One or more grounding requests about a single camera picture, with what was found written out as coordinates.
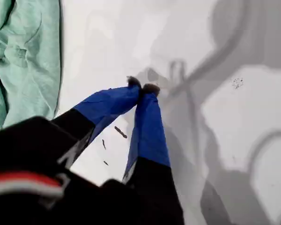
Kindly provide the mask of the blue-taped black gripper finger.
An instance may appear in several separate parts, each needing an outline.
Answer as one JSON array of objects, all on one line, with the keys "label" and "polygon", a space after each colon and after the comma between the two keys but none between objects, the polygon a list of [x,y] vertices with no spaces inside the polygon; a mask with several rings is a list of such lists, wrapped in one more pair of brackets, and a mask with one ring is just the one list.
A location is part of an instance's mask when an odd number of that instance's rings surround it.
[{"label": "blue-taped black gripper finger", "polygon": [[138,225],[182,225],[184,216],[175,188],[166,144],[159,87],[145,84],[134,117],[125,181],[138,197]]},{"label": "blue-taped black gripper finger", "polygon": [[133,76],[127,78],[127,86],[98,91],[76,106],[61,114],[52,122],[77,140],[64,152],[58,163],[71,167],[81,153],[118,116],[136,106],[141,95],[141,83]]}]

